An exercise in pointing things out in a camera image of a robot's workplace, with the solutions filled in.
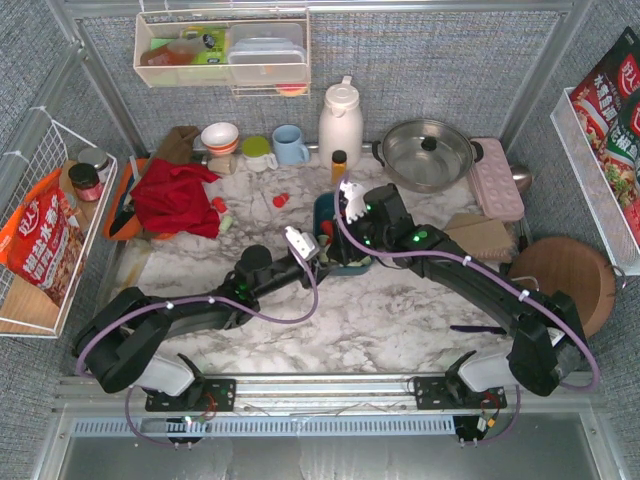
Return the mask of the teal storage basket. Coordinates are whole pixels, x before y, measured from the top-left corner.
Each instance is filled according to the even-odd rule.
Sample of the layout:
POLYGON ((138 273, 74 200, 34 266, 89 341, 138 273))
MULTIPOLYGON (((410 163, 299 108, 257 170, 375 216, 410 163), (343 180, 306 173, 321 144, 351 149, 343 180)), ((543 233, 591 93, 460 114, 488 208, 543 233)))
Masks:
MULTIPOLYGON (((322 223, 332 220, 334 217, 333 193, 326 192, 321 194, 314 202, 313 207, 313 235, 318 237, 323 235, 322 223)), ((355 266, 342 266, 333 263, 333 267, 329 273, 333 277, 354 277, 367 273, 371 266, 371 259, 365 258, 364 264, 355 266)))

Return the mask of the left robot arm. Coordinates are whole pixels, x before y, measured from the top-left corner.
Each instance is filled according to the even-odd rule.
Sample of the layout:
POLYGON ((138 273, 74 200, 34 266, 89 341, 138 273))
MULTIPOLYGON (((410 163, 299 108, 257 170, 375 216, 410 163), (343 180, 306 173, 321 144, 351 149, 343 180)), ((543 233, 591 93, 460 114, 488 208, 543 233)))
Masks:
POLYGON ((172 360, 158 349, 187 333, 230 330, 262 318, 260 298, 293 282, 315 290, 329 269, 319 260, 316 238, 286 228, 286 256, 275 260, 262 245, 246 248, 223 283, 200 295, 161 298, 137 287, 121 291, 76 336, 76 372, 93 376, 107 393, 139 387, 151 412, 233 407, 222 385, 206 377, 184 354, 172 360))

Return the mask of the orange juice bottle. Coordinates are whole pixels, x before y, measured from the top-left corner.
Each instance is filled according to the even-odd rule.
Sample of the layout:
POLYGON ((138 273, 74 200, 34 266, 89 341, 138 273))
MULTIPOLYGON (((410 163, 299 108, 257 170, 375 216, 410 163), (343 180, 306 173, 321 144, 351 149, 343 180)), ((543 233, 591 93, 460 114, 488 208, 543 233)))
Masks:
POLYGON ((336 185, 347 170, 347 154, 335 150, 331 155, 331 182, 336 185))

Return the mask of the blue mug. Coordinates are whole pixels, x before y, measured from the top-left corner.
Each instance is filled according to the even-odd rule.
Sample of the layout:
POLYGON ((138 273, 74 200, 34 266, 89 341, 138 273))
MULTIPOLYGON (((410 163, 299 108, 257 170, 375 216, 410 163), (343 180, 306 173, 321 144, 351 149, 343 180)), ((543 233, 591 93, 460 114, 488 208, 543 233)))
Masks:
POLYGON ((306 164, 310 152, 304 144, 302 131, 295 125, 281 125, 272 134, 273 150, 282 166, 306 164))

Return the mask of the brown cardboard sheet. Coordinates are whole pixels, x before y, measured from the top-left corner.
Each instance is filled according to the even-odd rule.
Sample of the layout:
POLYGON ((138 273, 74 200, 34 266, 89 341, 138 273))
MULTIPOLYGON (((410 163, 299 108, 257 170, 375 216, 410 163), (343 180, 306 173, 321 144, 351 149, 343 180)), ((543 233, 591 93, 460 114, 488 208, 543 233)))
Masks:
POLYGON ((449 220, 444 232, 481 261, 508 262, 517 253, 512 235, 500 220, 458 213, 449 220))

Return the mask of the white orange bowl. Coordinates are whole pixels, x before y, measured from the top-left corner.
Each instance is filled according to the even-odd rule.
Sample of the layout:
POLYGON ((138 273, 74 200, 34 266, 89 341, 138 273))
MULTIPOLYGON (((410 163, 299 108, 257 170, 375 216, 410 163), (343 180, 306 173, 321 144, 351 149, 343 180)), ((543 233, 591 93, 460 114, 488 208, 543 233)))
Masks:
POLYGON ((233 153, 239 143, 239 130, 229 122, 217 122, 207 126, 200 135, 206 149, 216 156, 233 153))

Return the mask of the red cloth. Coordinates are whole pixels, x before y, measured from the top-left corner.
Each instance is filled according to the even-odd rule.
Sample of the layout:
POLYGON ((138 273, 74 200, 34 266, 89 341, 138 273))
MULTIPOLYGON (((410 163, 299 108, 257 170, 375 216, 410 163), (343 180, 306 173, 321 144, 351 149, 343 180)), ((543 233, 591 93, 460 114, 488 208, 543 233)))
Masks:
POLYGON ((215 239, 221 220, 211 206, 204 184, 218 179, 217 174, 201 164, 176 165, 154 158, 131 191, 135 214, 142 227, 153 233, 187 232, 215 239))

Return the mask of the olive brown cloth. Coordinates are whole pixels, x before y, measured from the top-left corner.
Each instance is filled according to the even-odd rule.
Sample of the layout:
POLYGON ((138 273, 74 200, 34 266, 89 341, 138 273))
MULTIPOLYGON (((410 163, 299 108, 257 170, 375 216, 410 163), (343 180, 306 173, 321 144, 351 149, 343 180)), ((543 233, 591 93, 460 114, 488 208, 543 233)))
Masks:
POLYGON ((155 152, 155 157, 174 165, 191 161, 193 142, 200 134, 196 126, 175 126, 166 135, 155 152))

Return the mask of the orange tray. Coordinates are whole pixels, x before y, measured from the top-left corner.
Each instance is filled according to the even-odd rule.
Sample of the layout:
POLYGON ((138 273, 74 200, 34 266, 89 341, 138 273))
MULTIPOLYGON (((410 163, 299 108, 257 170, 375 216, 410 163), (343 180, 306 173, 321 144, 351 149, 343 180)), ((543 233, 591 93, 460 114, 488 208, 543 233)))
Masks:
POLYGON ((135 174, 142 176, 146 172, 149 162, 150 160, 148 158, 130 158, 130 161, 125 166, 124 173, 116 189, 113 203, 106 215, 106 220, 104 221, 102 229, 102 236, 104 238, 112 241, 128 241, 133 238, 168 240, 173 237, 173 234, 171 233, 154 233, 145 230, 134 211, 134 202, 131 198, 130 192, 137 185, 139 180, 135 174), (110 238, 109 228, 115 216, 121 210, 133 210, 134 215, 114 238, 110 238))

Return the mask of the black knife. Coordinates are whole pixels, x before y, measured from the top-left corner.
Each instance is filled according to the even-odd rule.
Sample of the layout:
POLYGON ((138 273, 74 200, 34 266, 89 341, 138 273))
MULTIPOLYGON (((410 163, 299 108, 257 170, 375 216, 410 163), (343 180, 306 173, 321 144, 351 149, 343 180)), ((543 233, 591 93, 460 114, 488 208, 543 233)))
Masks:
POLYGON ((109 228, 109 237, 114 238, 118 234, 118 232, 130 221, 133 215, 133 210, 121 210, 115 216, 109 228))

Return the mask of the round wooden board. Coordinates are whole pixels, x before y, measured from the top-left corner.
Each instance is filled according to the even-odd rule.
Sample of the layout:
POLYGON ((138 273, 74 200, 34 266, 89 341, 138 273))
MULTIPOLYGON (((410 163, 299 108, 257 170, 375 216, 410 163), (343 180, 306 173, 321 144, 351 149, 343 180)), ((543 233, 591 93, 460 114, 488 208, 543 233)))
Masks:
POLYGON ((609 261, 569 237, 534 242, 514 259, 508 276, 525 286, 537 285, 547 295, 557 291, 569 295, 588 338, 602 328, 614 307, 616 280, 609 261))

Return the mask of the clear plastic food box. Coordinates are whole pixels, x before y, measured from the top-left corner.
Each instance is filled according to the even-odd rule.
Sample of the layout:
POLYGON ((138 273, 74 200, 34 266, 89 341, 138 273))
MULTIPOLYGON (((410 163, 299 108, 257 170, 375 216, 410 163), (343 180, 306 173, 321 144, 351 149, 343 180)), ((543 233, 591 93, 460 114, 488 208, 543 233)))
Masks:
POLYGON ((307 78, 307 52, 298 23, 236 24, 229 31, 227 63, 238 85, 275 85, 307 78))

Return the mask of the green drink bottle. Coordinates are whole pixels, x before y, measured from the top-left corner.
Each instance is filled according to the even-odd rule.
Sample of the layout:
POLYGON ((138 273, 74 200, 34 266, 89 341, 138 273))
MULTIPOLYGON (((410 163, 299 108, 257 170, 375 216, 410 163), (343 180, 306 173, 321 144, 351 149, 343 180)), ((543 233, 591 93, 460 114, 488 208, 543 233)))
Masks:
POLYGON ((193 65, 221 65, 226 64, 228 48, 227 30, 205 26, 194 26, 181 31, 180 37, 187 40, 198 39, 205 49, 192 59, 193 65))

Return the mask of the metal lid jar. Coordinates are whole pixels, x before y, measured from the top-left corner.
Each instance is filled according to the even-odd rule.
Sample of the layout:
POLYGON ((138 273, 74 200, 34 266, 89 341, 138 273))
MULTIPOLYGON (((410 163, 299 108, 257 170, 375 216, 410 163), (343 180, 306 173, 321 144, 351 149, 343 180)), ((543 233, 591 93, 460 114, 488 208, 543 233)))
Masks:
POLYGON ((87 147, 78 154, 79 163, 88 164, 95 168, 101 183, 107 181, 110 170, 110 158, 98 147, 87 147))

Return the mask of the red seasoning packet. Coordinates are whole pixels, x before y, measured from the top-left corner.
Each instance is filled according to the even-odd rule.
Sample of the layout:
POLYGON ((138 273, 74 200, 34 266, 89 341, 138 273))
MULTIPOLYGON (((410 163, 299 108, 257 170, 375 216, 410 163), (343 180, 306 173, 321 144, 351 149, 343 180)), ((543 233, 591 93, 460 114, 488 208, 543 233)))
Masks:
POLYGON ((626 27, 570 94, 583 133, 639 239, 639 37, 626 27))

